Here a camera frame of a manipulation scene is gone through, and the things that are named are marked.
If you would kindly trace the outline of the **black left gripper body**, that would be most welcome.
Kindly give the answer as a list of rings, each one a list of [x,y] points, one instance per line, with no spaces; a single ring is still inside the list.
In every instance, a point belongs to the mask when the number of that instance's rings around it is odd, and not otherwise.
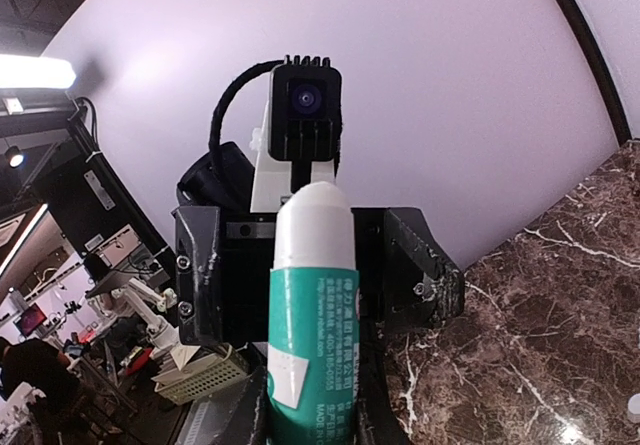
[[[384,315],[385,208],[354,208],[360,313],[367,321]],[[274,260],[276,215],[223,210],[214,267],[214,339],[234,344],[265,342],[269,282]]]

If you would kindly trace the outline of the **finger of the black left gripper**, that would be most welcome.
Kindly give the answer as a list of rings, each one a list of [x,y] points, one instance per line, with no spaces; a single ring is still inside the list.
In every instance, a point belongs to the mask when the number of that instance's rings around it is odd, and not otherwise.
[[[441,328],[464,311],[464,274],[417,208],[384,214],[384,322],[389,335]]]
[[[220,209],[180,206],[173,217],[180,340],[214,346],[222,341]]]

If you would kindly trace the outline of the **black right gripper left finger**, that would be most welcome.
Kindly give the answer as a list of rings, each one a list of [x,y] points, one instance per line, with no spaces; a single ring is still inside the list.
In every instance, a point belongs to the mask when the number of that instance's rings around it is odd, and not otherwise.
[[[257,367],[243,382],[241,394],[210,444],[265,445],[268,435],[267,371]]]

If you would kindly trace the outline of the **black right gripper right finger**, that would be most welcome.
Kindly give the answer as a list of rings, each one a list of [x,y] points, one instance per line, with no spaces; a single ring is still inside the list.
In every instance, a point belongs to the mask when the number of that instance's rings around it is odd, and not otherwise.
[[[386,381],[384,354],[372,344],[360,348],[355,441],[361,445],[409,445],[394,414]]]

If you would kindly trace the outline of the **white green glue stick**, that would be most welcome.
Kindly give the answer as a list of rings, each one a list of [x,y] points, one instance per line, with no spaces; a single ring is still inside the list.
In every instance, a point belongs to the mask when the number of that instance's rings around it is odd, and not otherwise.
[[[309,184],[276,217],[268,443],[352,442],[359,345],[354,216],[336,185]]]

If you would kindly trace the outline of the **small white glue cap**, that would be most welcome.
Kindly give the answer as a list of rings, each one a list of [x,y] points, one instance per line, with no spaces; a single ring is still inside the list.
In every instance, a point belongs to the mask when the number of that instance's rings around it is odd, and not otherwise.
[[[632,395],[627,401],[627,419],[634,424],[640,423],[640,394]]]

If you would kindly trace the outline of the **white industrial robot arm background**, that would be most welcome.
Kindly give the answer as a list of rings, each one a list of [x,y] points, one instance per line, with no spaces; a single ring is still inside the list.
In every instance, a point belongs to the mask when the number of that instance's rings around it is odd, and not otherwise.
[[[155,392],[174,405],[188,405],[187,430],[180,444],[265,444],[266,370],[254,347],[222,343],[184,345],[178,329],[163,316],[177,304],[173,290],[158,293],[131,278],[111,292],[146,323],[151,359],[160,366]]]

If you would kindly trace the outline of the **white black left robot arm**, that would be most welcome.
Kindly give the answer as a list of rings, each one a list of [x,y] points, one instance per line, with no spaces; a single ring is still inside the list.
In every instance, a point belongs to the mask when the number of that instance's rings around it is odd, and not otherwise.
[[[250,160],[223,141],[241,89],[267,76],[269,95]],[[178,327],[187,345],[267,337],[276,214],[302,186],[332,181],[341,162],[342,77],[327,57],[288,56],[249,67],[221,95],[207,152],[179,180],[174,211]],[[459,316],[464,277],[421,210],[356,207],[356,265],[364,316],[391,334]]]

